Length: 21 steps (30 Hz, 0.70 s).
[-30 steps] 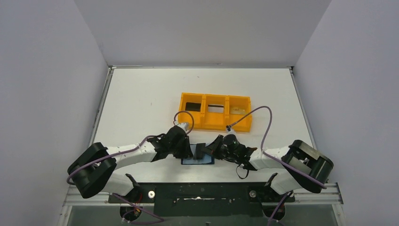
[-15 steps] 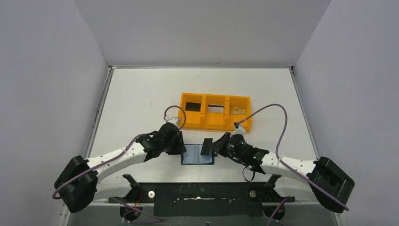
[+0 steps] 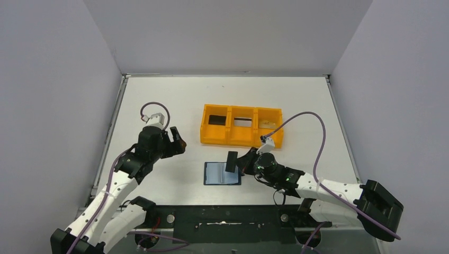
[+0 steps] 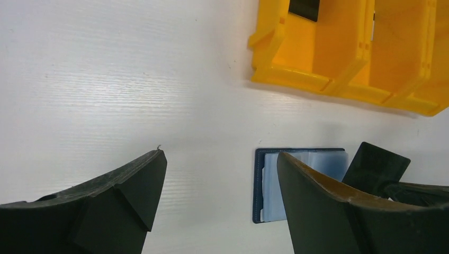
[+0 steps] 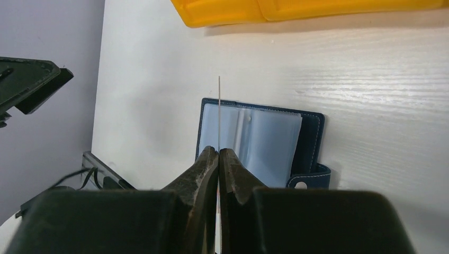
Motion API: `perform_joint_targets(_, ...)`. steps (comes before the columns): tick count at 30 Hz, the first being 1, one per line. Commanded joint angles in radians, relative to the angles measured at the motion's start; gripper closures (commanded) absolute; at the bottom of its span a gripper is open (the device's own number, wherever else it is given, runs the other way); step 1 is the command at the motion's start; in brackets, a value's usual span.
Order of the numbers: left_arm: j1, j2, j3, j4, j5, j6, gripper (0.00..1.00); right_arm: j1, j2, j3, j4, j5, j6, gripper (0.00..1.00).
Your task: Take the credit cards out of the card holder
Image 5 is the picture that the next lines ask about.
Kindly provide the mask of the orange three-compartment tray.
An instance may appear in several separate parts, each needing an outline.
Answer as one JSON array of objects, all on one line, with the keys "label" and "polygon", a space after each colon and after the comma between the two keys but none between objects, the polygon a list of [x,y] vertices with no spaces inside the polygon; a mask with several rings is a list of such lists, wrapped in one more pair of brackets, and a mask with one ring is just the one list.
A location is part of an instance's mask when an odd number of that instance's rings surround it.
[{"label": "orange three-compartment tray", "polygon": [[190,28],[264,23],[342,14],[420,11],[448,6],[443,0],[193,0],[172,1]]}]

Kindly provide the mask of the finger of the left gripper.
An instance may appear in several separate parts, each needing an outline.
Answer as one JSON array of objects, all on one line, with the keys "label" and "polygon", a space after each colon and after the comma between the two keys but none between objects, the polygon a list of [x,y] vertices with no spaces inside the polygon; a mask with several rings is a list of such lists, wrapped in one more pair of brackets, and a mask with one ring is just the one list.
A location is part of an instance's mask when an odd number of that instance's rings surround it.
[{"label": "finger of the left gripper", "polygon": [[15,107],[28,115],[74,77],[49,60],[1,57],[1,128]]}]

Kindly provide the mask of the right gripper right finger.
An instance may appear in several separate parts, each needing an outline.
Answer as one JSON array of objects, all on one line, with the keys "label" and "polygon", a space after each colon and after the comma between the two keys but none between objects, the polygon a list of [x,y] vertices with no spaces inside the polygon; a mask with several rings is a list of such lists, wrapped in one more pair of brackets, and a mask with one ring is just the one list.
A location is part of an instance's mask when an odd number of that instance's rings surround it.
[{"label": "right gripper right finger", "polygon": [[390,201],[348,190],[269,188],[219,153],[222,253],[414,253]]}]

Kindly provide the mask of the blue leather card holder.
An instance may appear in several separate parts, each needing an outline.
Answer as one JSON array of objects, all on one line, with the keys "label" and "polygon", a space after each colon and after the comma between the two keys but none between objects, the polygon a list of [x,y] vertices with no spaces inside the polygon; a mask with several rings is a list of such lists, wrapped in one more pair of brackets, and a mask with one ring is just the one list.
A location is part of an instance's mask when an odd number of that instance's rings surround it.
[{"label": "blue leather card holder", "polygon": [[[242,165],[274,188],[329,188],[331,170],[318,162],[325,116],[221,100],[221,149],[232,149]],[[218,99],[203,98],[196,154],[218,149]]]}]

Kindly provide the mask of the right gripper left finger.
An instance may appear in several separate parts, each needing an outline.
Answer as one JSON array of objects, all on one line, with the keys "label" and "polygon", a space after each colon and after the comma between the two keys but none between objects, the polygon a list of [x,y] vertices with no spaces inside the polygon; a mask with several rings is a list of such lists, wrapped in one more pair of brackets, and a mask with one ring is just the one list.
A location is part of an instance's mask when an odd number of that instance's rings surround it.
[{"label": "right gripper left finger", "polygon": [[51,190],[7,253],[214,253],[219,156],[207,146],[161,190]]}]

